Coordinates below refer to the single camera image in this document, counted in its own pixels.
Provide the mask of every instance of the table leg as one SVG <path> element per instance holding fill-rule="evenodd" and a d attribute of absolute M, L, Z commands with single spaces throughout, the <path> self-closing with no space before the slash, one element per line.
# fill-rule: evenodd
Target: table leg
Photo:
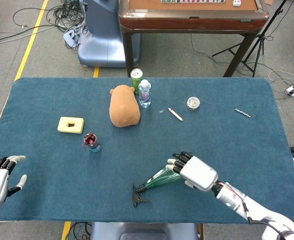
<path fill-rule="evenodd" d="M 229 64 L 225 74 L 223 75 L 225 77 L 231 77 L 233 73 L 236 71 L 239 63 L 241 62 L 243 56 L 246 54 L 248 49 L 250 48 L 250 45 L 256 38 L 257 34 L 255 33 L 250 33 L 245 36 L 243 39 L 240 47 L 238 48 L 235 56 L 233 57 L 231 63 Z"/>
<path fill-rule="evenodd" d="M 122 39 L 123 39 L 123 47 L 125 50 L 127 74 L 128 74 L 128 77 L 130 77 L 130 73 L 133 69 L 133 51 L 132 51 L 131 33 L 123 32 Z"/>
<path fill-rule="evenodd" d="M 203 230 L 203 223 L 197 223 L 197 231 L 200 235 L 199 240 L 204 240 L 204 230 Z"/>

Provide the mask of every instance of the tripod stand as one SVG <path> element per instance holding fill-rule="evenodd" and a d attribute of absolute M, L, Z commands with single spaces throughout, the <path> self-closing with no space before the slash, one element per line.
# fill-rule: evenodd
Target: tripod stand
<path fill-rule="evenodd" d="M 256 69 L 257 69 L 257 64 L 258 64 L 258 59 L 260 57 L 260 52 L 262 51 L 262 55 L 264 54 L 264 40 L 265 40 L 265 34 L 266 32 L 268 31 L 270 25 L 272 24 L 272 22 L 275 20 L 275 18 L 281 14 L 283 12 L 283 5 L 286 3 L 287 0 L 283 0 L 282 3 L 280 4 L 280 6 L 277 8 L 276 12 L 274 13 L 274 15 L 272 16 L 272 18 L 270 19 L 269 23 L 267 24 L 267 26 L 264 28 L 264 30 L 262 31 L 262 33 L 258 34 L 257 35 L 257 41 L 256 43 L 253 45 L 253 47 L 251 48 L 251 50 L 249 51 L 247 57 L 245 58 L 245 60 L 241 61 L 243 63 L 243 65 L 248 68 L 251 72 L 252 72 L 252 77 L 255 76 L 255 73 L 256 73 Z M 222 50 L 220 52 L 217 52 L 215 53 L 214 55 L 212 55 L 212 57 L 218 55 L 218 54 L 221 54 L 221 53 L 224 53 L 226 51 L 229 51 L 231 52 L 233 55 L 235 55 L 235 52 L 232 50 L 233 48 L 239 46 L 241 43 L 238 43 L 234 46 L 231 46 L 225 50 Z M 248 59 L 250 58 L 252 52 L 255 50 L 255 48 L 257 47 L 257 45 L 259 44 L 259 47 L 258 47 L 258 51 L 257 51 L 257 57 L 256 57 L 256 60 L 255 60 L 255 65 L 253 66 L 253 69 L 248 66 L 247 64 L 247 61 Z"/>

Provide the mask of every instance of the bottle cap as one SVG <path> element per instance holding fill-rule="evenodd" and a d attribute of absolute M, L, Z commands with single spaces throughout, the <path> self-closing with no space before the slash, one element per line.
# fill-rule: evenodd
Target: bottle cap
<path fill-rule="evenodd" d="M 150 83 L 148 82 L 148 80 L 143 79 L 140 82 L 140 86 L 143 87 L 143 88 L 148 88 L 148 87 L 150 87 Z"/>
<path fill-rule="evenodd" d="M 192 96 L 188 99 L 187 101 L 187 108 L 191 111 L 196 111 L 200 106 L 200 100 L 195 97 L 195 96 Z"/>

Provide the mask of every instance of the metal tin lid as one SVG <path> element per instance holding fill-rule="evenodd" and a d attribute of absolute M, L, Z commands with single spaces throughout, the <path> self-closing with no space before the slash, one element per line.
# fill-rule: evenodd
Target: metal tin lid
<path fill-rule="evenodd" d="M 195 96 L 192 96 L 188 99 L 187 101 L 187 108 L 191 111 L 196 111 L 200 106 L 200 100 L 195 97 Z"/>
<path fill-rule="evenodd" d="M 142 78 L 142 71 L 138 68 L 135 68 L 131 71 L 130 76 L 134 79 Z"/>

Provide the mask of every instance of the pencil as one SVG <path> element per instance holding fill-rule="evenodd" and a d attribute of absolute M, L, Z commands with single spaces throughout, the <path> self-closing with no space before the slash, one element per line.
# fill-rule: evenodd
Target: pencil
<path fill-rule="evenodd" d="M 183 121 L 181 116 L 179 116 L 173 109 L 168 108 L 168 110 L 176 117 L 178 118 L 180 121 Z"/>

